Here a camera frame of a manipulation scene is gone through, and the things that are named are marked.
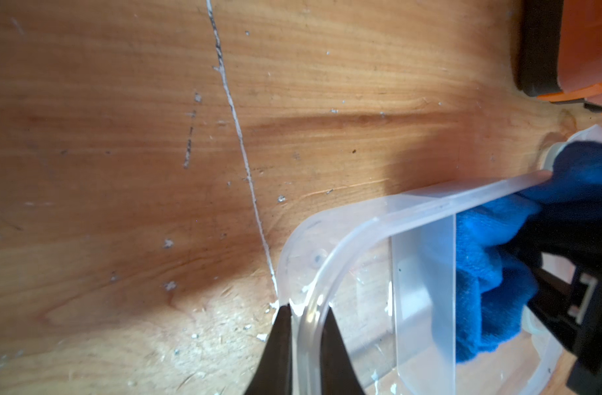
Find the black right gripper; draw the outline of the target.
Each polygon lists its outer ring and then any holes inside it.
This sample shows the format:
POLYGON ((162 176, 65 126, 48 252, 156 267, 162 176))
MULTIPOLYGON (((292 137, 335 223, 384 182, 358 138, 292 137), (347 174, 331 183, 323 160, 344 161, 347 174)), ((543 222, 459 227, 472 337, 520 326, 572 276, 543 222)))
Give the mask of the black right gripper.
POLYGON ((577 358, 567 387, 602 394, 602 221, 530 221, 508 251, 538 282, 529 309, 577 358))

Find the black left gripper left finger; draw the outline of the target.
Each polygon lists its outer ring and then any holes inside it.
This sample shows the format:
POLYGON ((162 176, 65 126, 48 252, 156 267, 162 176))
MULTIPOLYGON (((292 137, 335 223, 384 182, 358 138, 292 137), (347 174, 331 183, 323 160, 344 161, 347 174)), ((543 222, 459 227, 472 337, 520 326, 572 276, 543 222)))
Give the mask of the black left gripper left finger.
POLYGON ((246 395, 291 395, 293 393, 292 312, 279 308, 263 355, 246 395))

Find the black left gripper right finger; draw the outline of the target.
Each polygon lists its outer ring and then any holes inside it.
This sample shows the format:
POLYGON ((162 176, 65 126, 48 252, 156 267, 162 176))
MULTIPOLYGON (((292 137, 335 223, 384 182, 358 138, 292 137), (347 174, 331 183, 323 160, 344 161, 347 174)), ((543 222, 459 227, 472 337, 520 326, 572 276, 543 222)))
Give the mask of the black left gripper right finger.
POLYGON ((320 367, 323 395, 364 395, 332 309, 322 329, 320 367))

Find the blue cleaning cloth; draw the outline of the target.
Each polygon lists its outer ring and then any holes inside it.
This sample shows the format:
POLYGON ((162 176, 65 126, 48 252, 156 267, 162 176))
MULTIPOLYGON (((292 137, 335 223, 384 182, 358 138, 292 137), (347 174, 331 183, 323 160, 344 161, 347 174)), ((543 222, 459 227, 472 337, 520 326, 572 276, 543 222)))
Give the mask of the blue cleaning cloth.
POLYGON ((457 363, 494 352, 521 332, 522 311, 539 286, 505 245, 533 219, 602 220, 602 144, 573 143, 544 184, 457 215, 457 363))

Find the clear lunch box with lid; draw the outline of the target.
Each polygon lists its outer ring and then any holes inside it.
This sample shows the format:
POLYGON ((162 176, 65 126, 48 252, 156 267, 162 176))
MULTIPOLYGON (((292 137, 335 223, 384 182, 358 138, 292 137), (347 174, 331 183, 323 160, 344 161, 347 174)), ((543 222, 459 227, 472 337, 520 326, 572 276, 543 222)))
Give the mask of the clear lunch box with lid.
POLYGON ((455 362, 456 216, 549 179, 438 184, 309 217, 276 271, 292 311, 293 391, 322 393, 324 319, 334 314, 355 387, 368 394, 539 394, 562 348, 529 311, 521 334, 455 362))

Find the clear lunch box lid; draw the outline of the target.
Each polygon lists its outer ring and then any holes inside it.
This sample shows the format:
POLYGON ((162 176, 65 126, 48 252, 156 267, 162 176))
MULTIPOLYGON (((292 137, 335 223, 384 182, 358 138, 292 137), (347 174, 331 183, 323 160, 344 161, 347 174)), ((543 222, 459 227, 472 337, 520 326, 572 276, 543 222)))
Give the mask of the clear lunch box lid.
POLYGON ((573 143, 600 143, 602 144, 602 127, 598 124, 591 126, 590 128, 584 129, 574 135, 565 142, 557 142, 548 145, 543 151, 541 151, 539 157, 539 169, 542 171, 552 171, 554 169, 554 162, 557 156, 567 147, 573 143))

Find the orange plastic tool case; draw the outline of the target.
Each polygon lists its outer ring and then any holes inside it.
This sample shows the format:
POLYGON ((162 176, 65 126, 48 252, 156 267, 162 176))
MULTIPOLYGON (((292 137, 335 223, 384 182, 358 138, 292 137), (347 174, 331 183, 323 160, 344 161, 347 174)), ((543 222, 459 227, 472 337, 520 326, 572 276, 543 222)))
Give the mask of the orange plastic tool case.
POLYGON ((524 1, 517 85, 529 97, 602 114, 602 0, 524 1))

